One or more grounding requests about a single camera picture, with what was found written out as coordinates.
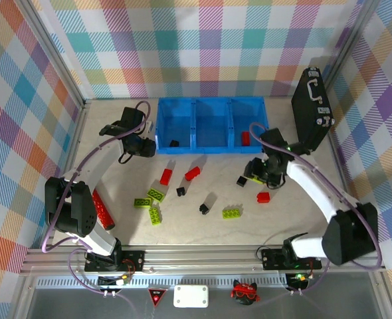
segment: blue storage tray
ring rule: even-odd
[[[242,132],[252,122],[268,128],[264,99],[160,98],[157,107],[156,148],[159,154],[227,154],[261,152],[251,136],[242,146]],[[171,148],[172,140],[179,147]]]

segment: checkered wall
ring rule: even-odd
[[[0,318],[44,225],[44,184],[63,167],[78,106],[13,0],[0,0]]]
[[[363,0],[34,0],[89,98],[292,95]]]
[[[392,282],[392,0],[380,3],[329,97],[349,188],[379,209],[379,240]]]

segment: black mounting bracket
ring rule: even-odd
[[[144,266],[144,251],[122,251],[121,263],[113,269],[109,265],[100,262],[100,259],[95,254],[87,253],[84,271],[85,272],[138,272],[143,271]]]
[[[282,249],[261,250],[262,269],[264,270],[319,270],[322,262],[315,258],[298,259],[292,265],[286,263]]]

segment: lego brick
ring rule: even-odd
[[[198,176],[201,173],[201,169],[199,168],[199,166],[196,166],[193,169],[190,169],[185,175],[185,179],[187,181],[191,181],[193,178],[195,178],[196,176]]]
[[[244,187],[247,181],[248,180],[246,178],[244,178],[243,176],[240,176],[239,179],[237,180],[236,184],[241,187]]]
[[[260,204],[269,203],[270,202],[270,193],[267,191],[263,192],[263,193],[259,193],[256,196],[256,201],[259,202]]]
[[[180,196],[184,196],[185,195],[185,188],[184,187],[179,187],[177,188],[177,195]]]
[[[151,209],[149,209],[149,214],[150,221],[153,226],[161,223],[161,217],[159,216],[159,211],[156,207],[152,207]]]
[[[242,132],[242,146],[250,146],[250,136],[248,131]]]
[[[261,184],[261,185],[264,185],[264,182],[263,181],[260,181],[257,177],[254,177],[254,178],[248,178],[250,181],[254,181],[255,183],[257,183],[257,184]]]
[[[151,198],[135,198],[134,207],[136,208],[150,208]]]
[[[238,218],[241,212],[238,209],[225,209],[223,210],[223,219]]]
[[[165,194],[153,188],[149,189],[147,196],[152,198],[154,201],[159,201],[160,203],[162,203],[163,199],[165,198]]]
[[[92,201],[94,202],[94,206],[96,206],[97,217],[104,230],[109,231],[113,229],[115,227],[115,222],[112,219],[112,216],[110,216],[108,209],[96,189],[92,193]]]
[[[171,148],[178,148],[180,146],[180,142],[172,140],[171,143],[169,143],[169,147]]]
[[[172,175],[172,170],[165,168],[160,183],[162,185],[168,186],[169,180],[171,179],[171,175]]]
[[[205,204],[202,204],[199,207],[199,211],[202,213],[202,215],[206,215],[208,214],[209,208]]]

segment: beige floor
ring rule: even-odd
[[[152,105],[150,120],[155,122],[157,100]],[[93,101],[77,160],[83,158],[96,141],[99,130],[118,120],[124,106],[134,107],[136,100]],[[279,127],[285,140],[296,142],[296,129],[289,98],[265,100],[271,128]],[[211,155],[206,157],[201,175],[195,178],[185,197],[178,197],[175,189],[180,186],[184,174],[193,161],[203,161],[201,155],[164,156],[153,158],[134,157],[126,165],[114,163],[98,184],[98,191],[111,212],[116,227],[111,231],[124,245],[151,244],[280,244],[291,235],[303,232],[322,233],[326,222],[322,213],[304,191],[292,180],[278,191],[270,191],[269,204],[258,204],[256,194],[263,189],[249,181],[244,188],[236,180],[254,156]],[[320,168],[332,181],[341,185],[338,171],[326,138],[314,157]],[[152,226],[146,209],[135,209],[134,198],[145,197],[151,185],[159,187],[159,179],[170,160],[175,168],[169,190],[160,204],[162,224]],[[215,203],[203,216],[199,206],[209,196]],[[238,219],[224,220],[221,211],[225,207],[240,206]],[[63,238],[56,234],[54,241]]]

